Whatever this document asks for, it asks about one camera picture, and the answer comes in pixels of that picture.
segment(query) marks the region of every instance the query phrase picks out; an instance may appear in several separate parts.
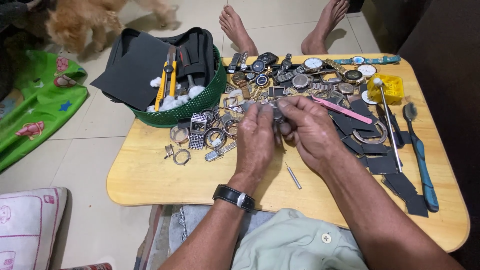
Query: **green blanket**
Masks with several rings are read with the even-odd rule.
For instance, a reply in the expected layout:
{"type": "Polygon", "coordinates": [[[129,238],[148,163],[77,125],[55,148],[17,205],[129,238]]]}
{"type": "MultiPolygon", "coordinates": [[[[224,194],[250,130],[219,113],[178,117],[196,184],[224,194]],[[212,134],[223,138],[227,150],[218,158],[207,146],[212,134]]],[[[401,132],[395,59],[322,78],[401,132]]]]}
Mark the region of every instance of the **green blanket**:
{"type": "Polygon", "coordinates": [[[0,101],[0,172],[35,149],[80,108],[87,97],[77,81],[77,63],[56,54],[28,50],[14,89],[0,101]]]}

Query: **hand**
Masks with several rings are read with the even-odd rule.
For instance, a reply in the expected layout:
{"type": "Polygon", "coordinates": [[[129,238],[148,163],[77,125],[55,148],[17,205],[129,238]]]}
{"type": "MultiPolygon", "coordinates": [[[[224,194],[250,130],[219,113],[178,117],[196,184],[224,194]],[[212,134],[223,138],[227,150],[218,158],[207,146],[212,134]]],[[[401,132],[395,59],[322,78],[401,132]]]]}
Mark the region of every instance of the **hand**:
{"type": "Polygon", "coordinates": [[[263,178],[273,158],[273,109],[269,105],[252,104],[239,124],[237,137],[237,169],[235,174],[263,178]]]}
{"type": "Polygon", "coordinates": [[[327,110],[306,97],[281,98],[278,108],[287,117],[280,125],[286,141],[295,143],[302,160],[317,172],[323,161],[346,151],[327,110]]]}

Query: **metal rod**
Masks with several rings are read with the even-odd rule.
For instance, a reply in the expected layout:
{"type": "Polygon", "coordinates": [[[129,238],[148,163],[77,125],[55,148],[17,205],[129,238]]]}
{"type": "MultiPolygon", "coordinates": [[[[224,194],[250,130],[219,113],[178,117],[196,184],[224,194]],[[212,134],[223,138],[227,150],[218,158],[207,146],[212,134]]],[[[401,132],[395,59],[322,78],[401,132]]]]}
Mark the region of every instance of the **metal rod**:
{"type": "Polygon", "coordinates": [[[285,165],[287,166],[287,170],[290,173],[290,176],[292,177],[293,181],[297,185],[297,188],[301,189],[301,185],[300,185],[299,181],[297,180],[297,178],[295,177],[295,175],[293,174],[292,169],[290,169],[290,167],[287,165],[286,162],[285,162],[285,165]]]}
{"type": "Polygon", "coordinates": [[[380,92],[382,93],[382,102],[384,104],[385,115],[387,118],[388,132],[390,133],[390,139],[392,142],[392,148],[395,153],[396,164],[398,167],[398,172],[402,172],[402,165],[400,163],[400,157],[398,156],[398,149],[396,148],[395,137],[393,136],[392,123],[390,122],[390,113],[387,109],[387,102],[385,101],[384,87],[380,86],[380,92]]]}

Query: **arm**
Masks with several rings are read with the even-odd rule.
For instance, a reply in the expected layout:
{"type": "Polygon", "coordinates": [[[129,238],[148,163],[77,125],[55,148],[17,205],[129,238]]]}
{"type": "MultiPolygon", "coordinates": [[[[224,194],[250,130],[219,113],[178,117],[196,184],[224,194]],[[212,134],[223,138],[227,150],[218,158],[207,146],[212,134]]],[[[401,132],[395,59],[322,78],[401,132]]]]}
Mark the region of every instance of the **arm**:
{"type": "Polygon", "coordinates": [[[390,198],[339,140],[327,110],[304,97],[278,103],[281,126],[324,179],[371,269],[462,269],[390,198]]]}
{"type": "MultiPolygon", "coordinates": [[[[273,157],[272,121],[272,107],[250,106],[240,122],[237,168],[227,184],[229,187],[249,196],[255,192],[273,157]]],[[[217,199],[192,234],[159,270],[229,269],[244,212],[236,205],[217,199]]]]}

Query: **tile floor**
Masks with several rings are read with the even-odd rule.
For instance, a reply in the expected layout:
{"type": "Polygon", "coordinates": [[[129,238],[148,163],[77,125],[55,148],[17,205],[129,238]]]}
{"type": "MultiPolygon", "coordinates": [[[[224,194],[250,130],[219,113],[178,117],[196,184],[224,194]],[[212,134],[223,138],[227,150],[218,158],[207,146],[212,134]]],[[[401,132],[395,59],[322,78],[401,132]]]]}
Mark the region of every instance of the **tile floor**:
{"type": "MultiPolygon", "coordinates": [[[[242,17],[259,52],[277,55],[301,54],[300,44],[314,28],[328,0],[175,0],[179,29],[156,30],[153,16],[129,2],[120,13],[128,27],[156,37],[171,37],[194,26],[208,29],[222,56],[231,57],[234,45],[218,23],[223,5],[229,3],[242,17]],[[269,10],[272,16],[258,20],[256,10],[269,10]]],[[[348,14],[328,38],[330,53],[380,52],[377,40],[385,30],[375,18],[371,2],[360,13],[348,14]]],[[[48,46],[58,52],[57,46],[48,46]]],[[[123,207],[110,201],[105,190],[108,171],[133,122],[133,113],[121,104],[109,101],[89,85],[105,69],[110,48],[78,60],[76,55],[60,52],[85,68],[89,97],[74,116],[51,138],[22,160],[0,174],[0,192],[8,193],[46,186],[64,186],[71,191],[69,222],[59,234],[57,266],[74,267],[110,262],[115,270],[131,270],[137,249],[148,228],[150,206],[123,207]]]]}

